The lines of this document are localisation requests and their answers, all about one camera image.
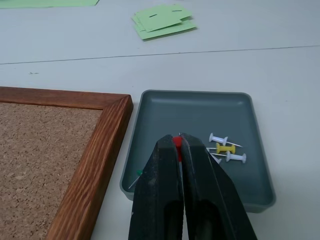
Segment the plastic tray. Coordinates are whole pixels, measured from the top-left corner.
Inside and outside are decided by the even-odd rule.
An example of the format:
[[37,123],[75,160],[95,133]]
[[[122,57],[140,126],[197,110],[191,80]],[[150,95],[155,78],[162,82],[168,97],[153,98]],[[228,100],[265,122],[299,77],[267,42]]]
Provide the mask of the plastic tray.
[[251,97],[246,93],[148,90],[141,96],[134,132],[122,172],[120,188],[133,200],[132,182],[148,161],[158,139],[187,133],[207,147],[209,135],[242,145],[246,163],[222,160],[247,212],[260,213],[276,200]]

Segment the wooden frame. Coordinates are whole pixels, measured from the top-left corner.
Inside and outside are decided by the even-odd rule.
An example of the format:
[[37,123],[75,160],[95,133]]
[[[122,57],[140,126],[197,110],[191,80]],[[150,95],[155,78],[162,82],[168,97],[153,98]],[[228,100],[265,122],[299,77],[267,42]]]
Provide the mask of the wooden frame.
[[127,130],[130,95],[0,87],[0,103],[102,110],[46,240],[89,240]]

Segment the white table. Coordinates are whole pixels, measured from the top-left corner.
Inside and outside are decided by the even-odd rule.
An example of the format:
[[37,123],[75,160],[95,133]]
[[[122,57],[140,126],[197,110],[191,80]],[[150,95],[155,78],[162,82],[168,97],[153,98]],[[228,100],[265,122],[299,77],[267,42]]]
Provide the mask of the white table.
[[[197,30],[143,42],[131,16],[182,4]],[[318,0],[100,0],[0,9],[0,64],[320,45]]]
[[320,47],[0,65],[0,86],[131,94],[135,108],[92,240],[128,239],[132,202],[119,183],[147,89],[251,95],[277,198],[248,214],[255,233],[259,240],[319,239],[319,76]]

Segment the stack of green paper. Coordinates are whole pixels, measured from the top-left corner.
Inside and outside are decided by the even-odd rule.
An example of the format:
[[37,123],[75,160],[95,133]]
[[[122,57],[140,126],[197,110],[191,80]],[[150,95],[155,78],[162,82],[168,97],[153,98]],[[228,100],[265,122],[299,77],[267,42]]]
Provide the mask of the stack of green paper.
[[132,19],[136,32],[144,40],[195,28],[188,19],[191,15],[179,4],[159,5],[136,12]]

